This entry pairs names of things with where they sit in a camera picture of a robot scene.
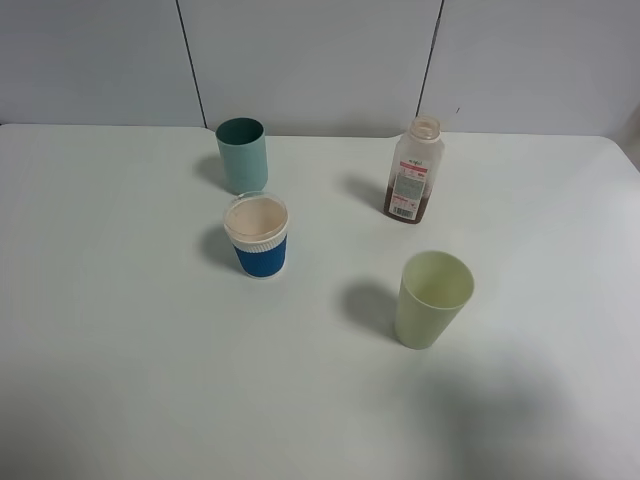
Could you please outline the clear plastic drink bottle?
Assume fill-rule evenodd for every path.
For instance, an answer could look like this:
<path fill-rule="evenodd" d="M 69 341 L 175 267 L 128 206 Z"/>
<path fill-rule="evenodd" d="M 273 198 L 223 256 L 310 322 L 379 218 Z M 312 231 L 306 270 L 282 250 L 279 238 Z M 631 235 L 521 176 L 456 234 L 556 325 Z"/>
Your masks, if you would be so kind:
<path fill-rule="evenodd" d="M 408 224 L 421 222 L 444 155 L 440 122 L 417 116 L 396 144 L 384 213 Z"/>

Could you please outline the blue sleeved paper cup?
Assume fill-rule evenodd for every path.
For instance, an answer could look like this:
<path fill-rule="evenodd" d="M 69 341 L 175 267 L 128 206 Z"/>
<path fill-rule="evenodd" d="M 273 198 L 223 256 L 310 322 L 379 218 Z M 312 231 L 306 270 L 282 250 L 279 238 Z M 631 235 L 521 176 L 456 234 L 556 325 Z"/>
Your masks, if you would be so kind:
<path fill-rule="evenodd" d="M 243 271 L 254 278 L 278 274 L 286 261 L 289 214 L 275 195 L 238 195 L 226 209 L 223 227 Z"/>

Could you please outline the light green plastic cup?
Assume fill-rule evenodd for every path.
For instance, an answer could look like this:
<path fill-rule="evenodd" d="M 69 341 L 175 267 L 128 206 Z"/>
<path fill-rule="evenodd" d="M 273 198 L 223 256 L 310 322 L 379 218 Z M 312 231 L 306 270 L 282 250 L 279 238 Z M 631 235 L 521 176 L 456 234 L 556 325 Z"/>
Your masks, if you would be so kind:
<path fill-rule="evenodd" d="M 430 347 L 449 326 L 474 293 L 470 269 L 443 251 L 424 251 L 405 264 L 394 330 L 404 346 Z"/>

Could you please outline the teal plastic cup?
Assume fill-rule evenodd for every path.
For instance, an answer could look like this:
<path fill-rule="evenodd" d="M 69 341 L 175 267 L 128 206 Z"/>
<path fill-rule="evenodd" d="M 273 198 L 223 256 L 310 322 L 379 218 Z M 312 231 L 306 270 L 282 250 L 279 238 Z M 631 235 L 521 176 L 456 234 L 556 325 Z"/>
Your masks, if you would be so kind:
<path fill-rule="evenodd" d="M 264 126 L 252 118 L 233 118 L 220 124 L 215 136 L 229 190 L 263 190 L 268 181 Z"/>

